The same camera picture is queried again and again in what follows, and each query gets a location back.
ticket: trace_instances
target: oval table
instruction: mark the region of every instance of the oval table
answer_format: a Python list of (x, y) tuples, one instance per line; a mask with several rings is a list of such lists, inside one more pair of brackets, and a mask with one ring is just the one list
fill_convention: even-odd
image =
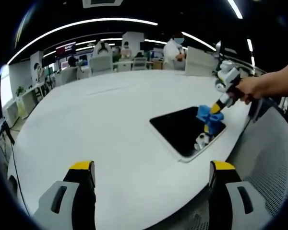
[[(52, 90), (28, 117), (14, 146), (29, 213), (71, 165), (83, 160), (95, 162), (97, 230), (142, 230), (178, 211), (207, 185), (209, 162), (228, 158), (249, 106), (237, 102), (225, 108), (226, 130), (189, 163), (173, 156), (175, 150), (156, 136), (149, 120), (191, 106), (211, 106), (220, 96), (214, 84), (213, 77), (144, 70)], [(16, 177), (13, 163), (11, 174)]]

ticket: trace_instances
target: blue cloth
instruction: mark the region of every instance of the blue cloth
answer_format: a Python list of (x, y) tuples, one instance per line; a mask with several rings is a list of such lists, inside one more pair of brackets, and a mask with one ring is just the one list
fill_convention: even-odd
[(198, 107), (196, 117), (201, 121), (204, 121), (209, 128), (209, 134), (214, 135), (221, 126), (221, 121), (224, 119), (224, 115), (220, 112), (217, 114), (210, 113), (210, 107), (207, 105), (200, 105)]

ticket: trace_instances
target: black ceiling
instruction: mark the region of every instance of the black ceiling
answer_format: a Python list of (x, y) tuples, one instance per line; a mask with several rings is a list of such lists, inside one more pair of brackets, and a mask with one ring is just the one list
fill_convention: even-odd
[[(38, 50), (44, 50), (61, 42), (73, 39), (76, 42), (107, 37), (121, 37), (118, 34), (99, 33), (144, 32), (146, 38), (167, 41), (172, 31), (184, 31), (212, 45), (222, 40), (225, 47), (237, 51), (238, 58), (250, 62), (251, 54), (246, 39), (253, 43), (256, 65), (272, 71), (288, 63), (288, 4), (276, 0), (235, 0), (243, 19), (237, 19), (227, 0), (124, 0), (119, 7), (95, 7), (84, 9), (82, 0), (42, 0), (31, 4), (32, 12), (17, 46), (15, 41), (4, 51), (8, 61), (13, 54), (40, 35), (60, 26), (82, 20), (106, 17), (123, 17), (158, 23), (152, 26), (132, 22), (97, 22), (69, 27), (54, 32), (37, 41), (22, 52), (13, 62), (30, 57)], [(24, 15), (30, 5), (15, 4), (18, 13)], [(14, 17), (9, 29), (20, 20)], [(184, 46), (207, 49), (198, 42), (186, 38)]]

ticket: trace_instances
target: potted plant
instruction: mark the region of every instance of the potted plant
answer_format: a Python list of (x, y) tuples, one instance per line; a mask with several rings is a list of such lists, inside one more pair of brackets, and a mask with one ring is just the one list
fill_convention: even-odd
[(24, 88), (22, 86), (19, 86), (16, 90), (16, 96), (19, 97), (23, 93), (24, 93)]

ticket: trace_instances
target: face mask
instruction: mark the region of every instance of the face mask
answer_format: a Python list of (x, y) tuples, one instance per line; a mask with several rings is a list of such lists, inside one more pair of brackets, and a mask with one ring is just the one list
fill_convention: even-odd
[(174, 41), (178, 44), (181, 44), (181, 43), (183, 43), (184, 38), (174, 38)]

